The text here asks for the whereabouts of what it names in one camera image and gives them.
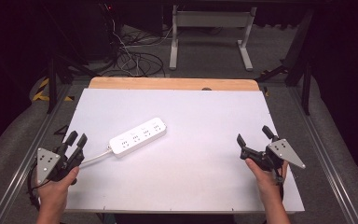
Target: wooden edge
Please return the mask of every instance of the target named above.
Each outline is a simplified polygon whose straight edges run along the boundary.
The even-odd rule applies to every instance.
[[[260,91],[251,79],[165,78],[165,77],[95,77],[91,89],[119,90],[202,90]]]

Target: power strip outlet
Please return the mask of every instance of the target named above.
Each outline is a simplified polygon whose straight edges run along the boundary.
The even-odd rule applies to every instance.
[[[151,119],[109,141],[108,148],[121,158],[136,149],[160,138],[167,132],[167,126],[159,118]]]

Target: metal frame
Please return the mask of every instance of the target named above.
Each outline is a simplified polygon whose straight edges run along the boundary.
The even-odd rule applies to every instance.
[[[310,116],[308,116],[302,108],[303,105],[300,100],[301,97],[296,91],[296,88],[291,87],[289,88],[289,91],[293,100],[296,102],[298,111],[301,113],[301,117],[307,125],[310,137],[312,138],[314,152],[316,153],[318,160],[321,163],[322,168],[324,169],[324,173],[327,177],[328,182],[330,183],[331,189],[336,195],[342,213],[344,214],[348,223],[357,224],[358,212],[356,211],[356,208],[351,201],[351,198],[344,186],[341,176],[339,175],[336,167],[331,161],[330,156],[328,155],[328,152],[324,147],[322,139],[320,138],[315,126],[313,125],[312,120],[310,119]]]
[[[206,11],[177,11],[177,6],[172,10],[172,44],[170,69],[175,70],[178,55],[178,27],[245,27],[242,40],[238,40],[238,47],[241,52],[243,63],[247,71],[253,71],[246,44],[251,33],[252,24],[255,19],[256,7],[250,12],[206,12]]]
[[[5,192],[5,195],[3,196],[0,202],[0,223],[4,223],[11,205],[14,203],[17,195],[21,190],[22,184],[25,182],[27,178],[28,170],[31,167],[32,162],[34,161],[34,158],[36,156],[36,151],[45,140],[46,132],[48,131],[51,122],[53,121],[55,115],[60,109],[60,106],[65,96],[69,92],[70,88],[71,88],[70,85],[64,85],[61,89],[59,89],[59,94],[58,94],[59,100],[57,102],[57,106],[54,106],[54,108],[51,110],[51,113],[46,114],[46,117],[41,127],[39,128],[33,143],[30,145],[27,154],[22,160],[18,170],[14,174],[10,182],[10,185],[7,187],[7,191]]]

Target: wrist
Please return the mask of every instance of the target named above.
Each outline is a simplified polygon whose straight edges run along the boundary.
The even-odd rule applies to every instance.
[[[48,209],[43,205],[40,207],[39,215],[37,217],[37,224],[59,224],[62,213],[56,211],[56,209]]]
[[[286,224],[290,223],[289,217],[284,209],[281,197],[268,198],[262,201],[266,211],[267,223]]]
[[[260,199],[262,203],[281,203],[281,193],[279,186],[268,186],[268,188],[259,188]]]

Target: forearm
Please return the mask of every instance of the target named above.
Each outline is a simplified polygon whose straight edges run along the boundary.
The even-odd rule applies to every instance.
[[[264,208],[266,210],[266,219],[268,224],[286,224],[290,223],[289,217],[283,207],[280,198],[263,200]]]
[[[39,210],[36,224],[59,224],[61,216],[61,213],[54,212],[53,209],[47,209],[42,206]]]

